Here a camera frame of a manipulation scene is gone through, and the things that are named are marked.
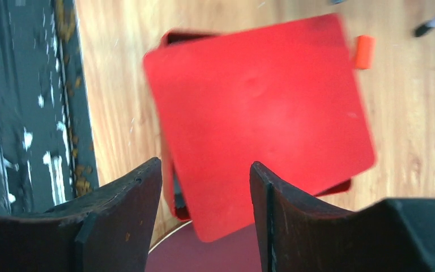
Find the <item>red box lid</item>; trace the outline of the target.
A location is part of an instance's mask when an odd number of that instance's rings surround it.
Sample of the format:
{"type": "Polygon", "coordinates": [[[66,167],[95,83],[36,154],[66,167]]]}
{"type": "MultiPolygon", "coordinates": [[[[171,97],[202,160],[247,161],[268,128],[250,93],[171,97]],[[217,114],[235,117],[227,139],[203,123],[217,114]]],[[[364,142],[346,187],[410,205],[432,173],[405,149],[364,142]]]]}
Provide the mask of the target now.
{"type": "Polygon", "coordinates": [[[163,46],[143,68],[204,242],[252,224],[254,162],[311,195],[375,163],[337,14],[163,46]]]}

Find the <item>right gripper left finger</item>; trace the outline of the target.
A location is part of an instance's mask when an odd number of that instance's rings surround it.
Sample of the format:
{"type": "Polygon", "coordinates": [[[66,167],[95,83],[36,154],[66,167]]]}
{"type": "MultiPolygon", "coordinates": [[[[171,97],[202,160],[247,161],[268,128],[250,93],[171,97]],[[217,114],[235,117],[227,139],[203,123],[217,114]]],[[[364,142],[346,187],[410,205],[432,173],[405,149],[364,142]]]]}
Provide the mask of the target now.
{"type": "Polygon", "coordinates": [[[43,213],[0,216],[0,271],[144,271],[161,160],[43,213]]]}

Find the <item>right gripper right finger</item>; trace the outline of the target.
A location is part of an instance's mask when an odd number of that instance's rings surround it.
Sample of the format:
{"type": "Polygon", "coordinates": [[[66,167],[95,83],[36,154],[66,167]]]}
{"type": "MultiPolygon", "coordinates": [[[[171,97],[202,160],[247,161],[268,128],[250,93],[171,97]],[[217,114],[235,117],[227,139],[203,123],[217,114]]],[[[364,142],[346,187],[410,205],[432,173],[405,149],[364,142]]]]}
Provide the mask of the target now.
{"type": "Polygon", "coordinates": [[[263,271],[435,271],[435,198],[349,211],[256,161],[250,192],[263,271]]]}

